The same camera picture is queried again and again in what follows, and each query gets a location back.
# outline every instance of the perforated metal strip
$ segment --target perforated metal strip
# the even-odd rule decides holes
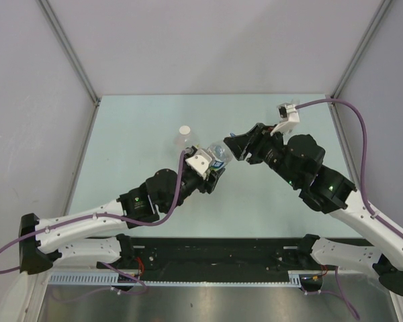
[[[157,282],[145,281],[148,286],[221,286],[221,287],[301,287],[299,274],[288,274],[289,282],[212,283],[212,282]],[[50,285],[130,286],[133,282],[118,282],[114,272],[55,272]]]

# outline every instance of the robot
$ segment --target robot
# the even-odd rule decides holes
[[[303,268],[314,265],[343,266],[362,272],[388,290],[403,296],[403,228],[370,205],[356,186],[339,172],[323,165],[325,150],[310,135],[284,134],[300,122],[294,104],[279,106],[281,122],[256,124],[250,131],[224,139],[233,156],[249,164],[266,164],[313,211],[320,211],[346,223],[372,246],[352,246],[306,235],[299,242],[296,261]],[[98,233],[159,225],[173,209],[197,189],[213,193],[225,168],[212,170],[215,158],[203,148],[190,147],[181,155],[180,171],[159,170],[138,188],[105,205],[75,215],[39,219],[33,213],[21,218],[19,270],[28,274],[45,272],[53,266],[96,266],[128,268],[135,263],[131,239],[117,235],[89,238]],[[160,220],[158,212],[167,213]]]

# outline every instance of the blue label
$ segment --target blue label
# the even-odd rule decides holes
[[[212,170],[219,170],[224,166],[224,163],[221,161],[215,161],[210,167]]]

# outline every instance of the bottle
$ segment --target bottle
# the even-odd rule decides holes
[[[208,148],[208,152],[215,159],[211,165],[211,169],[215,171],[222,169],[233,159],[233,153],[224,141],[212,143]]]
[[[186,148],[190,148],[192,146],[197,147],[199,145],[199,138],[188,125],[182,125],[179,128],[179,133],[176,136],[174,143],[175,150],[179,155]]]

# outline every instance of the bottle cap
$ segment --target bottle cap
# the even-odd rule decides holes
[[[182,134],[183,136],[187,136],[191,132],[191,129],[189,128],[188,125],[182,125],[179,128],[179,133]]]

